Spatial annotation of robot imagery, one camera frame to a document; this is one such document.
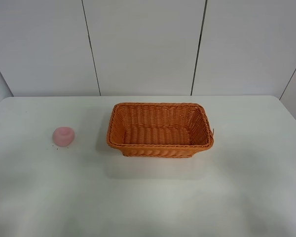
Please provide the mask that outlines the pink flat peach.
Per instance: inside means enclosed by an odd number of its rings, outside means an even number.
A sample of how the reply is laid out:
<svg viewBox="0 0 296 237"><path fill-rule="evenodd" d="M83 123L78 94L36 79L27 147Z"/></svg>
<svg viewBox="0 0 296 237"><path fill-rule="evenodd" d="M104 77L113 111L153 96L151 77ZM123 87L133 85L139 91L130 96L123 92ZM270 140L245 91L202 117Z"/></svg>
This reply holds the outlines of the pink flat peach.
<svg viewBox="0 0 296 237"><path fill-rule="evenodd" d="M74 130L70 127L58 127L52 136L54 144L59 147L67 147L74 141L74 138Z"/></svg>

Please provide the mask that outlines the orange woven wicker basket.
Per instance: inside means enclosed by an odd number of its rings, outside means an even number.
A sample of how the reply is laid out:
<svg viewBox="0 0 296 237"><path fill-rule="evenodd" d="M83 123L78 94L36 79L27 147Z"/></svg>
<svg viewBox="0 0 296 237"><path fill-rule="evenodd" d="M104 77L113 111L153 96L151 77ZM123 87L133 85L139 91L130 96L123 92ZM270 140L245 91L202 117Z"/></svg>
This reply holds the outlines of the orange woven wicker basket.
<svg viewBox="0 0 296 237"><path fill-rule="evenodd" d="M212 148L214 133L196 103L119 103L107 144L126 157L190 158Z"/></svg>

